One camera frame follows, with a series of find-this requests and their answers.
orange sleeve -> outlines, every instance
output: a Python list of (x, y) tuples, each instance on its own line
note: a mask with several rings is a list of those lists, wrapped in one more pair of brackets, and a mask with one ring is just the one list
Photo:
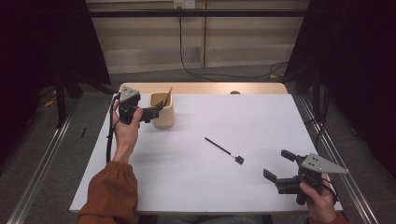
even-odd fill
[(309, 224), (348, 224), (349, 222), (344, 218), (341, 213), (337, 213), (337, 218), (333, 222), (319, 222), (314, 219), (309, 219)]
[(92, 178), (78, 223), (134, 223), (136, 207), (137, 180), (132, 166), (111, 161)]

person's right hand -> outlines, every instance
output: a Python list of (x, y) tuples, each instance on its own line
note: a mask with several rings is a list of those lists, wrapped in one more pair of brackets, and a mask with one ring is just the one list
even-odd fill
[(117, 108), (119, 107), (120, 101), (116, 100), (113, 105), (113, 128), (114, 134), (116, 135), (117, 150), (114, 154), (113, 161), (122, 163), (128, 163), (132, 152), (134, 152), (134, 146), (137, 142), (138, 129), (140, 127), (140, 118), (143, 114), (142, 108), (137, 108), (134, 112), (134, 118), (130, 125), (119, 122), (119, 115), (117, 114)]
[[(322, 174), (322, 178), (327, 179), (326, 174)], [(329, 182), (323, 180), (322, 184), (330, 187)], [(309, 196), (306, 200), (309, 214), (311, 217), (320, 222), (332, 222), (337, 218), (334, 209), (334, 200), (332, 194), (325, 188), (319, 188), (318, 191), (308, 184), (300, 183), (300, 189)]]

human arm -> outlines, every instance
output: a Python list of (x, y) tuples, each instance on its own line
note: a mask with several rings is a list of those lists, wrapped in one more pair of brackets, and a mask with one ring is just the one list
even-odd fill
[(94, 176), (88, 188), (87, 203), (78, 213), (78, 223), (134, 223), (137, 207), (137, 180), (128, 161), (137, 141), (139, 120), (143, 110), (138, 108), (130, 125), (117, 122), (116, 101), (111, 111), (117, 150), (105, 169)]
[[(322, 178), (327, 179), (326, 174), (322, 174)], [(330, 187), (329, 182), (326, 180), (322, 181), (322, 184)], [(336, 213), (334, 209), (334, 200), (332, 194), (325, 188), (319, 188), (318, 190), (313, 189), (308, 184), (300, 183), (301, 190), (309, 196), (306, 201), (308, 206), (309, 224), (347, 224), (344, 216), (340, 213)]]

table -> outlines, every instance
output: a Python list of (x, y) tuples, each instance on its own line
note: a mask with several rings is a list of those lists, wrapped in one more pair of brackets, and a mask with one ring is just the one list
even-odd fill
[[(138, 179), (140, 214), (265, 214), (306, 211), (296, 195), (279, 195), (262, 176), (266, 168), (280, 178), (297, 174), (297, 165), (280, 156), (316, 152), (286, 88), (269, 83), (128, 83), (141, 92), (173, 87), (175, 125), (158, 130), (142, 124), (130, 163)], [(240, 91), (241, 95), (229, 95)], [(88, 183), (106, 164), (105, 119), (70, 210), (86, 202)], [(208, 137), (245, 158), (242, 165), (207, 143)]]

pen holder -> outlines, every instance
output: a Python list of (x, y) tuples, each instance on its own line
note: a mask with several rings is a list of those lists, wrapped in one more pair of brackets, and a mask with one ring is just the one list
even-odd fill
[[(154, 107), (160, 101), (166, 100), (168, 92), (154, 92), (149, 97), (149, 106)], [(152, 123), (157, 128), (169, 128), (172, 127), (175, 123), (175, 111), (173, 106), (173, 95), (171, 94), (166, 105), (163, 106), (163, 109), (160, 111), (160, 117), (157, 119), (153, 119)]]

